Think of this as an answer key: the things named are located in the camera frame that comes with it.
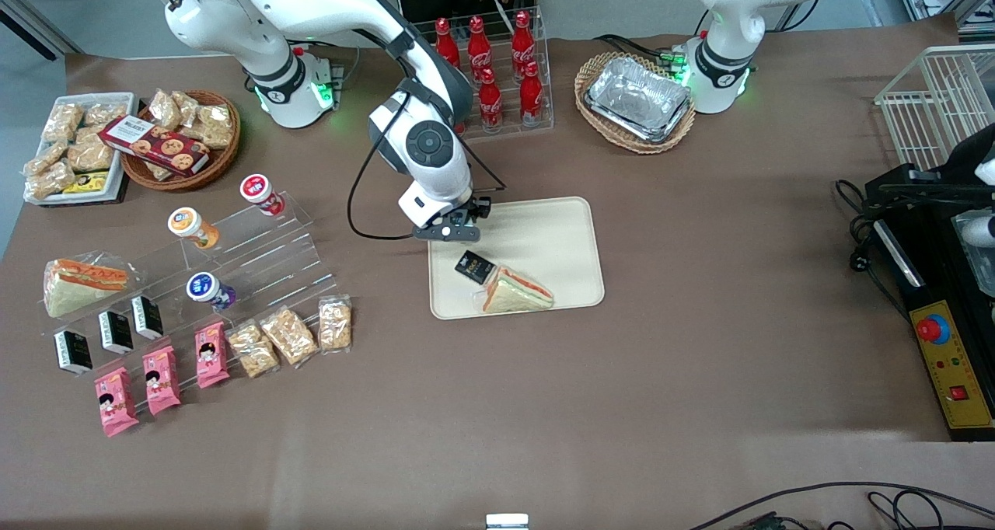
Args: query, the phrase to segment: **red bottle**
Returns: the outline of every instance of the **red bottle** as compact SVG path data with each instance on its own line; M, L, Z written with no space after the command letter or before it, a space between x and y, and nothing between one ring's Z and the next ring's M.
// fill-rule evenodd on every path
M522 80L522 126L536 127L543 119L543 84L539 81L539 65L536 60L525 64L525 79Z
M522 10L515 14L515 35L511 37L511 65L515 67L515 83L522 83L525 77L525 64L536 59L536 41L532 38L529 26L532 16Z
M438 17L438 21L436 21L436 51L455 69L459 69L459 48L452 40L452 34L449 33L449 21L445 17Z
M501 89L494 84L494 70L487 66L480 70L480 122L484 132L496 134L501 130Z
M470 55L470 70L473 80L480 84L480 70L491 66L491 42L484 34L484 20L480 16L470 17L470 44L466 45Z

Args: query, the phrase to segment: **sandwich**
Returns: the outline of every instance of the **sandwich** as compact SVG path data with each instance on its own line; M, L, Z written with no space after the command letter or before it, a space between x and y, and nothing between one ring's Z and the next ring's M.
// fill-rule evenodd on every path
M127 271L75 260L53 260L45 268L45 310L65 316L127 289Z
M501 267L487 285L484 313L538 311L552 306L553 295L544 286Z

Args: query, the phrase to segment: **brown tabletop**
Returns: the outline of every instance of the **brown tabletop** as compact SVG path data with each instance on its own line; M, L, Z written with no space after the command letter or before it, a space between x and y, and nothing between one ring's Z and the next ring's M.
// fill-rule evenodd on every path
M367 113L400 77L383 54L364 54L344 107L300 131L264 115L227 57L71 57L71 93L227 95L243 148L194 194L132 187L120 205L24 207L0 267L0 525L479 528L522 511L536 529L679 529L831 479L988 501L995 448L947 442L909 328L847 267L850 212L832 195L837 177L895 165L873 95L921 49L955 42L948 18L769 35L735 108L699 116L674 151L635 157L573 107L574 73L605 46L551 41L557 126L475 147L511 187L498 200L590 201L604 302L452 322L429 311L425 244L359 239L345 222ZM249 172L312 212L319 253L353 295L355 349L189 392L104 437L92 385L58 371L38 336L45 262L149 253L172 240L164 216L181 204L214 218L245 207ZM373 162L360 225L405 232L395 201L408 183ZM857 489L769 506L871 522ZM970 520L948 510L948 523Z

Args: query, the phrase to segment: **black package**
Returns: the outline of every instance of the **black package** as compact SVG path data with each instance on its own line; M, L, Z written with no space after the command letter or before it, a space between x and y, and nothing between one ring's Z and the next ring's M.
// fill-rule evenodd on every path
M134 349L127 317L109 310L100 313L100 345L110 352L125 354Z
M480 257L475 253L471 253L467 250L463 253L463 257L459 258L459 263L456 264L456 271L462 273L469 279L484 285L487 281L487 276L491 275L491 271L494 270L494 265L484 258Z
M159 307L146 297L139 295L131 299L131 313L134 315L134 331L150 340L161 338L162 317Z
M56 339L56 354L59 356L61 370L81 375L93 368L93 361L89 359L89 347L86 346L84 336L65 330L56 334L54 338Z

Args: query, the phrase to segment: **black pants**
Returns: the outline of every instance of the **black pants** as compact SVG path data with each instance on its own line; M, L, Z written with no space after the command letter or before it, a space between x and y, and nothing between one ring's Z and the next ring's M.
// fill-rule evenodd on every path
M408 19L412 23L418 25L418 30L427 37L430 41L435 41L435 27L432 21L438 19L438 17L452 18L452 17L470 17L470 16L482 16L486 13L494 13L499 9L504 9L504 6L498 7L494 4L494 0L401 0L401 12L404 13L404 18ZM460 19L461 23L453 23L459 26L459 24L465 25L462 21L465 19ZM501 18L497 19L487 19L487 33L491 34L491 23L490 21L495 21L494 24L504 23ZM501 24L501 27L497 31L508 31L508 28Z

